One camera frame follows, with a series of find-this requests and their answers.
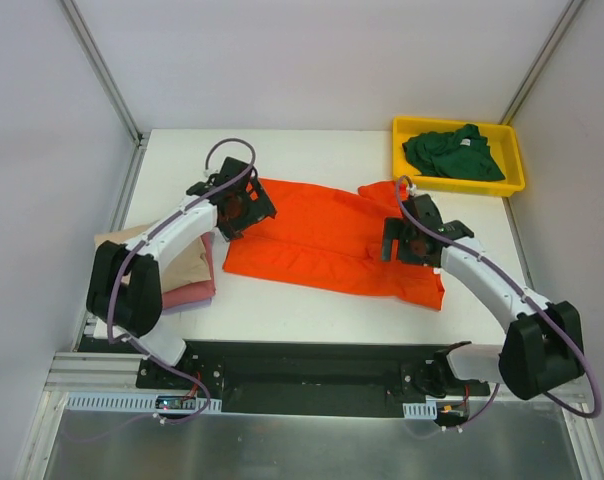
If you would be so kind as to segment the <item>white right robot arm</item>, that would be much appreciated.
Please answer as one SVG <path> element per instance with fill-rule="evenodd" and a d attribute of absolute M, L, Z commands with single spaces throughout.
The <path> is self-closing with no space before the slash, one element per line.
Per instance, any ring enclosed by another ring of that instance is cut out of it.
<path fill-rule="evenodd" d="M 401 204 L 384 221 L 381 258 L 439 268 L 460 281 L 505 333 L 500 346 L 461 341 L 437 351 L 421 373 L 424 391 L 455 394 L 470 381 L 501 383 L 529 400 L 581 377 L 580 316 L 567 301 L 553 303 L 519 284 L 485 254 L 463 222 L 444 222 L 427 194 Z"/>

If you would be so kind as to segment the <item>orange t shirt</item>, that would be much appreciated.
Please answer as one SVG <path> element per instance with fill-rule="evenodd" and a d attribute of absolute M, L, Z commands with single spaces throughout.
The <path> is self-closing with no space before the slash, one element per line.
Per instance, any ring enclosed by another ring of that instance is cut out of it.
<path fill-rule="evenodd" d="M 392 181 L 356 192 L 275 179 L 262 185 L 277 213 L 231 242 L 225 272 L 441 309 L 445 288 L 433 268 L 381 259 L 384 221 L 400 214 Z"/>

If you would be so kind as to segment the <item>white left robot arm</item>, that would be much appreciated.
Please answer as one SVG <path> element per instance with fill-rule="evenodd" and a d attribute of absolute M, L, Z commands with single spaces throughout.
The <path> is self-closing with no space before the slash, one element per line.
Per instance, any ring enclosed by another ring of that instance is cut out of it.
<path fill-rule="evenodd" d="M 183 358 L 185 341 L 160 323 L 163 311 L 161 275 L 195 240 L 214 230 L 230 242 L 249 227 L 273 218 L 276 209 L 259 182 L 253 163 L 232 157 L 219 172 L 186 191 L 179 206 L 124 243 L 105 241 L 97 247 L 86 308 L 113 329 L 121 340 L 161 361 L 158 375 L 170 388 L 186 387 L 192 363 Z"/>

